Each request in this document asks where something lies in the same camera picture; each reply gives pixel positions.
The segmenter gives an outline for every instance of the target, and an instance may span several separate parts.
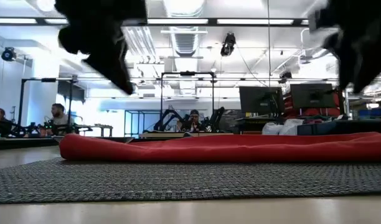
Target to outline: man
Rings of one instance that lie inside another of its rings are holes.
[[[199,112],[197,110],[190,111],[189,120],[185,121],[183,124],[178,123],[178,128],[182,131],[204,131],[200,130],[200,123],[199,123]]]
[[[60,103],[54,103],[51,107],[51,113],[54,117],[52,120],[54,121],[54,125],[66,125],[68,121],[68,116],[65,114],[65,107]],[[66,134],[66,126],[62,126],[58,128],[58,135]]]
[[[10,130],[12,129],[12,124],[10,121],[5,119],[5,111],[0,108],[0,134],[1,137],[6,137],[9,135]]]

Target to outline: computer monitor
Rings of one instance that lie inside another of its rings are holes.
[[[240,86],[240,106],[242,112],[281,114],[285,111],[280,87]]]
[[[293,108],[335,108],[332,84],[290,85]]]

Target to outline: floor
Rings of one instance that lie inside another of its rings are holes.
[[[57,147],[0,151],[0,168],[59,157]],[[381,223],[381,197],[0,205],[3,223]]]

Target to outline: gray mat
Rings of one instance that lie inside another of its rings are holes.
[[[120,164],[0,169],[0,203],[381,194],[381,164]]]

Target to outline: red cushion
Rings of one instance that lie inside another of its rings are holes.
[[[381,134],[337,136],[224,135],[124,144],[66,135],[60,154],[69,160],[131,162],[381,161]]]

